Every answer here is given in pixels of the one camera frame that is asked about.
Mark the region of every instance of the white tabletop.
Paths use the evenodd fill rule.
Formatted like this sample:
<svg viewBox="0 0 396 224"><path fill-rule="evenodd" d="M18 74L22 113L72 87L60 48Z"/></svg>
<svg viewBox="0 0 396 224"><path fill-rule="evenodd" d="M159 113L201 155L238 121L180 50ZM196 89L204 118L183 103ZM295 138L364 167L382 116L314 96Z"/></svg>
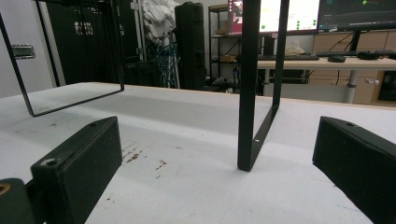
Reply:
<svg viewBox="0 0 396 224"><path fill-rule="evenodd" d="M238 102L233 94L127 86L32 118L21 96L4 98L0 179L27 182L30 166L66 138L94 120L118 116L124 160L88 223L371 223L312 165L319 117L349 120L396 143L396 110L282 99L246 173L236 168ZM257 97L256 130L271 102Z"/></svg>
<svg viewBox="0 0 396 224"><path fill-rule="evenodd" d="M275 68L275 61L258 61L258 68ZM360 60L346 58L344 63L330 63L327 59L318 61L285 61L285 69L320 69L320 70L396 70L396 61L391 59Z"/></svg>

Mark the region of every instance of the wooden desk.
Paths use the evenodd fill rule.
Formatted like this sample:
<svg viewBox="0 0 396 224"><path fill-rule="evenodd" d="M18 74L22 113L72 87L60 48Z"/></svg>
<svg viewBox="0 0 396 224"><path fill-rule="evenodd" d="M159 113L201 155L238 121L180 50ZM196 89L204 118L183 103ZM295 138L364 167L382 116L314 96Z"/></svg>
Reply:
<svg viewBox="0 0 396 224"><path fill-rule="evenodd" d="M106 88L78 85L86 92ZM43 100L64 88L43 91ZM123 163L87 223L371 223L312 165L319 117L349 120L396 143L395 109L282 99L246 173L236 168L238 102L234 94L126 86L32 118L21 96L3 98L0 178L26 183L30 166L70 135L118 116ZM271 103L256 98L255 132Z"/></svg>
<svg viewBox="0 0 396 224"><path fill-rule="evenodd" d="M275 66L275 61L258 61L258 68L266 69L265 83L269 83L268 69L274 69ZM320 59L318 61L285 61L284 67L285 69L352 70L344 94L344 102L352 103L360 70L393 71L396 70L396 61L391 59L367 61L358 58L346 58L344 63L329 63L327 59Z"/></svg>

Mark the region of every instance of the black rectangular frame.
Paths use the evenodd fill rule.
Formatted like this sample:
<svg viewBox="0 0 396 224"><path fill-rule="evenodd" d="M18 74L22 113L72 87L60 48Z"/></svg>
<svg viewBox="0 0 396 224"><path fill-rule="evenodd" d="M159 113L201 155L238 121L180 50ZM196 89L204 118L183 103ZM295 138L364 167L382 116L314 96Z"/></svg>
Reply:
<svg viewBox="0 0 396 224"><path fill-rule="evenodd" d="M239 99L239 127L238 127L238 168L251 171L259 156L264 140L271 129L280 107L280 93L282 89L283 65L286 47L290 0L281 0L279 29L276 50L276 78L274 83L273 102L262 125L253 138L254 107L256 101L257 58L259 54L259 21L260 0L244 1L244 25L242 30L241 55L241 93Z"/></svg>
<svg viewBox="0 0 396 224"><path fill-rule="evenodd" d="M51 3L59 3L59 4L75 4L75 1L70 1L70 0L33 0L35 1L37 4L38 2L51 2ZM85 0L79 0L81 4L83 5L89 5L92 4L92 1L85 1ZM89 101L93 101L93 100L97 100L100 98L104 98L108 95L112 95L118 92L122 92L124 91L124 82L123 82L123 75L124 75L124 60L122 59L121 55L122 55L122 49L121 49L121 42L120 42L120 27L118 26L118 11L117 11L117 6L114 0L106 0L106 1L98 1L97 3L95 3L96 6L100 5L102 7L102 10L104 11L104 18L105 18L105 24L108 30L108 39L109 42L112 46L112 48L110 48L110 57L112 59L112 64L113 64L113 69L114 71L118 74L118 78L119 78L119 82L120 82L120 90L119 91L113 91L107 94L103 94L97 97L92 97L91 99L87 99L87 100L82 100L70 105L65 105L65 106L60 106L51 110L47 110L41 113L35 113L33 108L32 108L32 104L29 100L29 96L28 93L26 91L26 88L24 86L23 83L23 79L21 77L21 71L18 67L17 61L14 57L14 53L12 50L12 46L11 43L9 41L8 35L7 35L7 30L6 30L6 26L4 25L3 22L3 18L1 16L0 13L0 29L1 29L1 33L3 35L3 38L5 40L6 43L6 47L7 47L7 52L9 55L9 58L12 62L12 66L14 68L15 71L15 75L17 77L18 83L20 85L21 88L21 93L24 99L24 102L26 103L26 107L27 110L29 111L29 114L32 117L39 117L42 115L46 115L55 111L59 111L59 110L63 110L65 108L71 107L71 106L75 106L75 105L81 105L84 103L87 103Z"/></svg>

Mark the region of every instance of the monitor screen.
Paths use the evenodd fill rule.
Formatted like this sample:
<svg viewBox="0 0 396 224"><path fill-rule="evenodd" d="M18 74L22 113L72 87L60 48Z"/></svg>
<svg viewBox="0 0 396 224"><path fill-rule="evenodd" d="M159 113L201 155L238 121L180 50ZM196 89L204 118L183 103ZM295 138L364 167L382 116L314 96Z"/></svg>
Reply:
<svg viewBox="0 0 396 224"><path fill-rule="evenodd" d="M396 0L322 0L320 33L396 29Z"/></svg>
<svg viewBox="0 0 396 224"><path fill-rule="evenodd" d="M288 34L315 34L318 32L320 0L290 0ZM242 0L228 1L228 34L242 34ZM275 34L279 28L280 0L262 0L260 10L261 34Z"/></svg>

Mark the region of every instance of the metal shelving unit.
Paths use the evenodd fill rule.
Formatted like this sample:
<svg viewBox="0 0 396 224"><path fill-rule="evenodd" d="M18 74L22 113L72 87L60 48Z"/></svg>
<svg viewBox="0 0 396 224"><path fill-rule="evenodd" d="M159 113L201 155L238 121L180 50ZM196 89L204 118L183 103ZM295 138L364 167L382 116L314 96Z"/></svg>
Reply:
<svg viewBox="0 0 396 224"><path fill-rule="evenodd" d="M212 15L216 14L217 17L217 27L212 27ZM213 78L213 66L216 66L218 68L218 77L221 75L221 66L223 64L235 64L236 66L239 67L239 63L237 62L221 62L220 61L220 55L221 55L221 44L225 39L234 39L236 42L234 45L230 48L233 49L235 46L238 47L238 55L240 55L240 45L241 45L241 38L240 36L227 36L227 35L213 35L212 32L214 29L219 29L220 28L220 14L221 13L228 13L228 5L216 5L216 6L211 6L208 8L208 21L209 21L209 75L211 78ZM212 46L213 46L213 41L217 41L217 52L212 52Z"/></svg>

